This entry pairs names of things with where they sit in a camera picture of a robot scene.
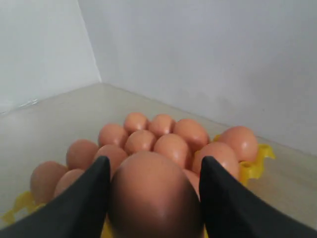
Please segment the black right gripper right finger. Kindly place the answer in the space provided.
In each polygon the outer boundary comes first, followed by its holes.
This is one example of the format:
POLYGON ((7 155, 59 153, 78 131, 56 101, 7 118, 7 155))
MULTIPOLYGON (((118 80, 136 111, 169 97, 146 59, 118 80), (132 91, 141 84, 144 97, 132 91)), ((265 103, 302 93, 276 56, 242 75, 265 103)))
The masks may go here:
POLYGON ((212 156, 202 160, 199 193, 211 238, 315 238, 316 230, 281 213, 237 181, 212 156))

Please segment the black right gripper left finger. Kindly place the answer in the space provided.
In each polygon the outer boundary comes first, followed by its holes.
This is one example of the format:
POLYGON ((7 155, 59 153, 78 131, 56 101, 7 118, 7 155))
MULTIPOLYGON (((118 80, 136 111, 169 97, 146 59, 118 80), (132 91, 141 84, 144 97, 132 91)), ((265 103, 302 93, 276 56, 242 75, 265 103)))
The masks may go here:
POLYGON ((110 163, 95 162, 63 193, 1 230, 2 238, 99 238, 108 209, 110 163))

